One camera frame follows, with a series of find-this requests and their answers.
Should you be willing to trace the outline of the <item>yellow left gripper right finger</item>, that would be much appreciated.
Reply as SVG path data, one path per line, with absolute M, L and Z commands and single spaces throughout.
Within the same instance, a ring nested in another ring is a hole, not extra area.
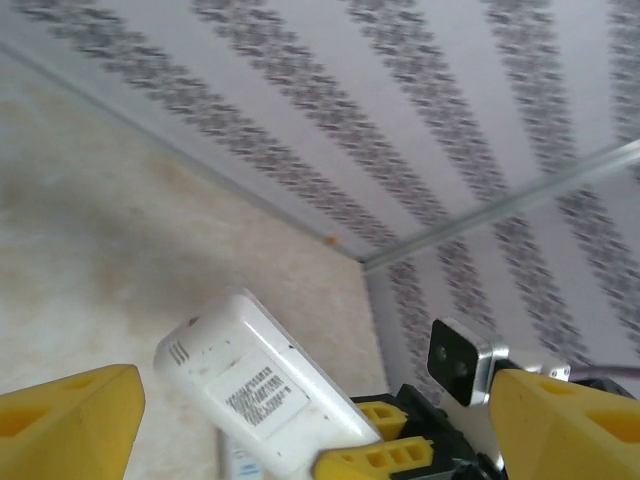
M 516 369 L 489 412 L 510 479 L 639 477 L 639 401 Z

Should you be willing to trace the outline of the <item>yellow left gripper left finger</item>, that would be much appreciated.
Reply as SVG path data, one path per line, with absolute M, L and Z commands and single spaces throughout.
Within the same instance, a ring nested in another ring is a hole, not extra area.
M 3 479 L 122 479 L 143 418 L 139 371 L 115 364 L 1 396 Z

